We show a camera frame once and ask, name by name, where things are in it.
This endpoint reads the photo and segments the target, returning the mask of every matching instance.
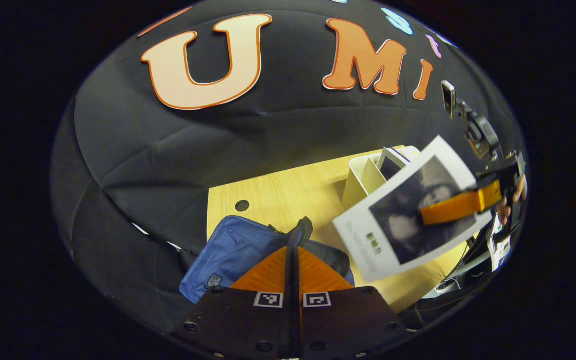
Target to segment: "white desk organizer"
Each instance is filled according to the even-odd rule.
[[[414,146],[396,146],[397,151],[410,155],[419,155],[419,150]],[[348,171],[348,180],[345,182],[341,205],[348,210],[382,185],[386,184],[386,178],[382,175],[377,167],[379,158],[382,153],[373,153],[350,159],[350,170]]]

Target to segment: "pink sticker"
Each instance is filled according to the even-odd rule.
[[[437,55],[439,59],[441,59],[442,55],[439,52],[439,44],[437,43],[437,41],[435,41],[435,39],[430,35],[425,35],[425,37],[427,37],[428,40],[430,40],[430,46],[432,46],[432,51],[434,51],[434,54]]]

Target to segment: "finger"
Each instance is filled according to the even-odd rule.
[[[512,202],[516,203],[519,201],[519,196],[522,198],[526,198],[526,193],[528,193],[528,189],[526,189],[526,175],[521,176],[521,180],[517,185],[517,189],[514,191],[514,195],[512,196]]]
[[[528,196],[528,180],[526,179],[526,175],[523,176],[523,192],[521,193],[521,198],[526,200]]]
[[[507,212],[508,212],[507,209],[503,209],[501,212],[499,212],[499,223],[501,223],[502,226],[506,226],[506,224],[508,223]]]
[[[512,209],[509,206],[506,206],[501,210],[501,216],[507,218],[510,216],[510,212],[512,212]]]

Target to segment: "orange letter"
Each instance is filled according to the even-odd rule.
[[[419,85],[416,86],[412,97],[414,100],[425,100],[426,90],[428,89],[428,83],[430,82],[430,74],[433,73],[433,64],[422,59],[421,60],[421,79],[419,79]]]
[[[152,87],[159,100],[174,109],[198,110],[246,94],[261,72],[261,27],[272,20],[269,14],[245,14],[218,22],[212,28],[226,33],[230,71],[223,79],[209,84],[195,82],[188,69],[186,47],[197,37],[194,31],[175,35],[144,52],[141,61],[150,66]]]
[[[361,88],[368,89],[375,82],[375,91],[395,95],[400,91],[400,71],[406,48],[397,41],[387,39],[375,52],[366,30],[356,23],[330,18],[326,24],[336,32],[336,55],[332,73],[324,77],[326,89],[350,90],[357,81],[353,78],[353,65],[357,68]]]

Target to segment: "letter m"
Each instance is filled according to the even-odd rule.
[[[392,39],[384,41],[378,51],[363,27],[350,21],[330,18],[326,24],[336,32],[336,55],[332,73],[324,77],[323,85],[331,90],[350,90],[357,80],[353,66],[357,68],[362,89],[374,83],[375,91],[396,95],[400,91],[400,72],[406,48]]]

